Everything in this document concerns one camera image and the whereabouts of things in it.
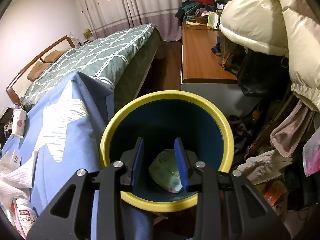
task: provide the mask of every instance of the white star pattern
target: white star pattern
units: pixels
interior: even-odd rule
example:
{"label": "white star pattern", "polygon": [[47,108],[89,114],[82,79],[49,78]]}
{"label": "white star pattern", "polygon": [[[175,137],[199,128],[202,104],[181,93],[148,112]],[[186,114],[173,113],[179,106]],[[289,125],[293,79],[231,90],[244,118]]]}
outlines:
{"label": "white star pattern", "polygon": [[72,82],[68,81],[57,103],[45,107],[42,111],[42,128],[34,151],[46,144],[53,159],[60,163],[66,144],[67,125],[87,115],[84,102],[72,98]]}

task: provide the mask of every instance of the price tag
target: price tag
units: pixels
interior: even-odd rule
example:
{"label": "price tag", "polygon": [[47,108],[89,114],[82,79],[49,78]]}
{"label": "price tag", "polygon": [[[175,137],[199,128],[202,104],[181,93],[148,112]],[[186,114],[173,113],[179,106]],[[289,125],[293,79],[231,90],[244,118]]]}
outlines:
{"label": "price tag", "polygon": [[15,166],[16,168],[20,167],[21,162],[21,155],[17,153],[16,151],[13,151],[12,157],[11,157],[11,164]]}

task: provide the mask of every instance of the dresser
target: dresser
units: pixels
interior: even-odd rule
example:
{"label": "dresser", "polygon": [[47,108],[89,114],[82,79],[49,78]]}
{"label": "dresser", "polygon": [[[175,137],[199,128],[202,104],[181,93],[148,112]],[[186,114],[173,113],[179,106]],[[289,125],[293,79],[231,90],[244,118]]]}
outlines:
{"label": "dresser", "polygon": [[218,64],[221,57],[211,51],[217,44],[217,34],[208,29],[190,29],[183,23],[181,90],[208,99],[226,117],[247,115],[260,99],[246,97],[236,76]]}

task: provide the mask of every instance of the headboard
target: headboard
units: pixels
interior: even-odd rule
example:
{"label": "headboard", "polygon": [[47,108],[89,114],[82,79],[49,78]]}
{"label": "headboard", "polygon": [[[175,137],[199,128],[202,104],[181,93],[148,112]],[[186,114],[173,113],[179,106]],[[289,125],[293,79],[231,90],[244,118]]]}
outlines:
{"label": "headboard", "polygon": [[10,82],[9,86],[7,87],[6,91],[11,99],[11,101],[15,104],[21,105],[20,99],[17,95],[17,93],[13,90],[14,84],[19,80],[19,78],[31,67],[35,62],[37,62],[44,54],[46,54],[49,50],[53,49],[55,46],[57,46],[59,43],[63,42],[64,40],[67,40],[67,42],[70,44],[72,48],[75,48],[76,46],[71,41],[70,37],[64,36],[61,39],[57,40],[55,43],[51,44],[49,47],[47,47],[45,50],[43,50],[41,53],[39,53],[33,60],[31,60],[22,70],[19,71],[19,73],[16,75],[16,77]]}

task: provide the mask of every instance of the white paper cup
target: white paper cup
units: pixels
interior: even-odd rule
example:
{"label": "white paper cup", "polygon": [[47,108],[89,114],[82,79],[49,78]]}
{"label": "white paper cup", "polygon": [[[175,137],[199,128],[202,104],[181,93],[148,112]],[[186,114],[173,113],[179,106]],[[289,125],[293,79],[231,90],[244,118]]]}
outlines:
{"label": "white paper cup", "polygon": [[12,132],[15,137],[22,138],[24,132],[24,125],[26,122],[27,112],[22,109],[13,111]]}

